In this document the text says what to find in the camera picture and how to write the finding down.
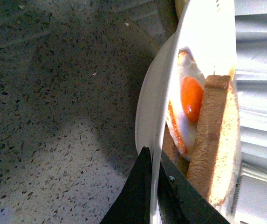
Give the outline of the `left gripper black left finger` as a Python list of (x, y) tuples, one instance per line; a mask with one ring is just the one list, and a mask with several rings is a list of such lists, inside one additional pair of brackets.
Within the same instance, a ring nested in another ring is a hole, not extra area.
[(152, 163), (149, 148), (143, 147), (128, 179), (102, 224), (149, 224)]

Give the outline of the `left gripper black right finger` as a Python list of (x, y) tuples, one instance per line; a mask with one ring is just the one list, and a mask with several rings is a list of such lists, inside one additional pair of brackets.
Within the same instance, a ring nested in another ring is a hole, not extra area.
[(162, 151), (158, 180), (158, 207), (163, 224), (227, 224)]

